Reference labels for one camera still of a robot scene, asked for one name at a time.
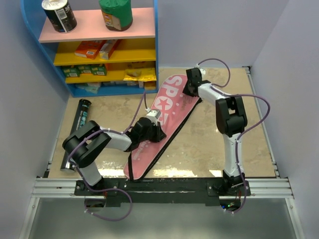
wooden table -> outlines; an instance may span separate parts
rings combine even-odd
[[[162,68],[159,70],[159,82],[174,74],[185,74],[182,68]],[[243,68],[231,69],[231,81],[223,90],[227,93],[252,93],[249,79]],[[205,79],[224,84],[227,70],[209,68]],[[151,106],[155,94],[147,94]],[[141,95],[107,96],[87,98],[92,102],[89,120],[95,120],[100,126],[123,131],[135,113]],[[60,135],[58,137],[49,178],[78,178],[75,173],[60,171],[64,150],[62,142],[69,135],[79,98],[70,97]],[[244,104],[248,126],[260,118],[255,100],[245,97]],[[145,115],[141,107],[137,119]],[[215,108],[208,102],[199,104],[185,126],[178,133],[164,154],[146,177],[218,177],[224,167],[224,142],[217,131]],[[124,177],[123,168],[129,153],[115,149],[104,149],[96,163],[104,177]],[[271,156],[261,126],[243,137],[243,164],[246,177],[275,177]]]

green canister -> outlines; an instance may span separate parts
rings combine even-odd
[[[133,22],[131,0],[99,0],[106,27],[125,31]]]

black cylinder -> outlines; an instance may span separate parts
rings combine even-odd
[[[76,27],[77,21],[68,0],[43,0],[42,8],[56,31],[66,33]]]
[[[76,113],[75,113],[70,134],[77,131],[80,127],[82,127],[85,124],[88,117],[89,107],[91,104],[92,103],[88,100],[85,100],[85,99],[79,100],[78,109],[76,110]],[[65,152],[60,170],[63,172],[74,172],[73,165],[67,161],[68,156],[69,155]]]

green box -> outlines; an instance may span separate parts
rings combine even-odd
[[[91,72],[96,76],[106,76],[107,70],[104,64],[92,64]]]
[[[81,74],[91,74],[91,67],[90,65],[78,65],[77,68],[79,69]]]
[[[75,66],[63,66],[63,73],[65,77],[79,77],[80,71]]]

pink shelf board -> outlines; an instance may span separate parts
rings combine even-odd
[[[126,31],[108,30],[104,24],[101,10],[79,10],[73,12],[77,20],[77,26],[73,31],[59,33],[54,30],[47,18],[39,37],[39,42],[155,37],[155,19],[152,7],[133,8],[133,23]]]

